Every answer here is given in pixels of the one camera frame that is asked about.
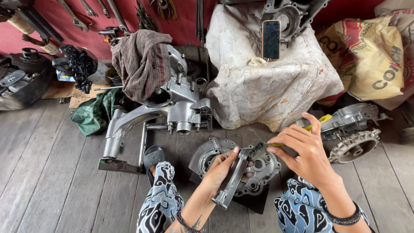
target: green cloth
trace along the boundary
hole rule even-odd
[[[117,97],[124,96],[122,88],[109,89],[99,93],[96,98],[81,103],[73,112],[70,120],[76,123],[85,136],[90,136],[108,127],[115,111],[113,103]]]

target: patterned pants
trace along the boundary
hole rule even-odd
[[[183,209],[184,201],[172,183],[173,177],[174,167],[169,162],[161,162],[156,166],[154,186],[141,207],[137,233],[161,233]],[[289,179],[289,190],[274,201],[280,228],[285,233],[333,233],[332,222],[322,210],[324,201],[319,190],[302,178],[298,179],[308,186]],[[369,225],[365,213],[362,216]]]

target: yellow brush handle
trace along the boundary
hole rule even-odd
[[[327,114],[327,115],[324,115],[323,117],[319,118],[319,122],[321,124],[323,124],[327,120],[330,120],[331,118],[332,118],[332,115]],[[307,127],[304,127],[304,129],[307,130],[307,131],[311,131],[312,125],[309,125]],[[282,143],[273,143],[273,144],[268,144],[267,146],[284,146],[284,144],[282,144]]]

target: yellow sack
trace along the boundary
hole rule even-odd
[[[344,19],[316,32],[316,38],[344,84],[362,101],[402,95],[404,87],[401,35],[389,26],[392,16]]]

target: hand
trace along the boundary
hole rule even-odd
[[[312,124],[312,132],[293,124],[268,142],[283,143],[298,152],[299,156],[294,158],[280,147],[268,147],[267,151],[279,156],[298,176],[324,189],[340,181],[341,177],[332,169],[323,149],[320,122],[309,113],[304,112],[302,116]]]
[[[211,190],[214,194],[216,194],[223,182],[226,178],[231,165],[237,159],[238,154],[240,152],[239,147],[235,147],[233,150],[230,150],[224,154],[218,155],[214,160],[213,165],[207,171],[204,179],[201,183],[205,188]],[[249,161],[247,167],[251,167],[254,165],[253,161]],[[253,172],[247,172],[243,174],[242,180],[248,179],[253,176]]]

